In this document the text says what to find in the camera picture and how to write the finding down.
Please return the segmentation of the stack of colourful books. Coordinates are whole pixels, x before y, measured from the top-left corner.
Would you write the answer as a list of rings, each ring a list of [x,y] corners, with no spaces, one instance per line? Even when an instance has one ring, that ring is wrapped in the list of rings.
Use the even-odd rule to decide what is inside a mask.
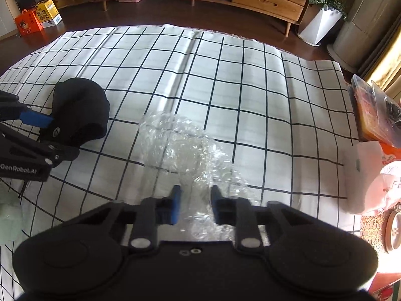
[[[400,148],[400,106],[376,83],[368,84],[357,75],[351,78],[351,91],[362,140]]]

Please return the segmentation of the mint green ceramic mug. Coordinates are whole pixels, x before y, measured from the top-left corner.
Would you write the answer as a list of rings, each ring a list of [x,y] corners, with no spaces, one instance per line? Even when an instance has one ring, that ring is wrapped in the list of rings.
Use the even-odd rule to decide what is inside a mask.
[[[1,184],[0,190],[0,243],[15,241],[22,230],[22,207],[17,195]]]

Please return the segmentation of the yellow carton box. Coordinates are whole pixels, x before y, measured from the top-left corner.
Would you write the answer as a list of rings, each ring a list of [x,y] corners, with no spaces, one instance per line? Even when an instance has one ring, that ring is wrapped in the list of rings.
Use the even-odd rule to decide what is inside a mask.
[[[62,21],[53,0],[38,3],[35,7],[35,14],[43,28],[56,26]]]

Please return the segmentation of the clear bubble wrap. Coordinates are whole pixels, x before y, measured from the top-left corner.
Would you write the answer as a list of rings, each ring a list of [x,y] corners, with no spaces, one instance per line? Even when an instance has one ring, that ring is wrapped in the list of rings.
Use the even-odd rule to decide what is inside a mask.
[[[137,138],[144,164],[141,198],[168,196],[181,188],[178,221],[158,229],[162,241],[233,241],[234,228],[217,225],[211,188],[227,198],[246,198],[259,206],[259,197],[217,142],[191,120],[166,112],[148,113]]]

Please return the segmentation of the black fabric cap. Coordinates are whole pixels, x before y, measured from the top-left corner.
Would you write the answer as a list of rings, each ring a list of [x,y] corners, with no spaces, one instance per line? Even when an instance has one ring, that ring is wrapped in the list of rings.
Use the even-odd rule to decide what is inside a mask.
[[[110,102],[96,82],[70,78],[55,85],[50,116],[52,122],[39,131],[39,140],[80,147],[105,137]]]

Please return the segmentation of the orange gift box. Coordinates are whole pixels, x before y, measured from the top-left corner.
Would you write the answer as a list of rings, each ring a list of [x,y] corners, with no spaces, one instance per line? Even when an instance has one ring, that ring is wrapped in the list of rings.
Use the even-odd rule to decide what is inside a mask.
[[[34,9],[24,9],[22,13],[14,19],[14,22],[22,36],[40,32],[43,29]]]

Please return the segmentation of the potted green plant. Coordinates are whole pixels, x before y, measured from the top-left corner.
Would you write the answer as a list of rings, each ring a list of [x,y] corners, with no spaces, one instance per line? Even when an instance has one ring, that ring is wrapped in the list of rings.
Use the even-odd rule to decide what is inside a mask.
[[[305,17],[296,33],[306,44],[316,47],[341,18],[346,19],[347,14],[340,0],[308,0],[308,2]]]

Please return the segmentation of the white black checked tablecloth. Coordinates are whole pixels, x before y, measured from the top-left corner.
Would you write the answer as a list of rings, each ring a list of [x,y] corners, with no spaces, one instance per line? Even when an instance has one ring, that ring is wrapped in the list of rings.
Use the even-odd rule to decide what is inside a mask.
[[[338,63],[304,60],[239,37],[164,25],[70,31],[1,72],[1,89],[49,113],[56,83],[93,80],[111,111],[107,135],[22,197],[26,239],[113,199],[145,192],[139,123],[185,116],[225,151],[251,195],[358,234],[346,211],[343,151],[358,142]]]

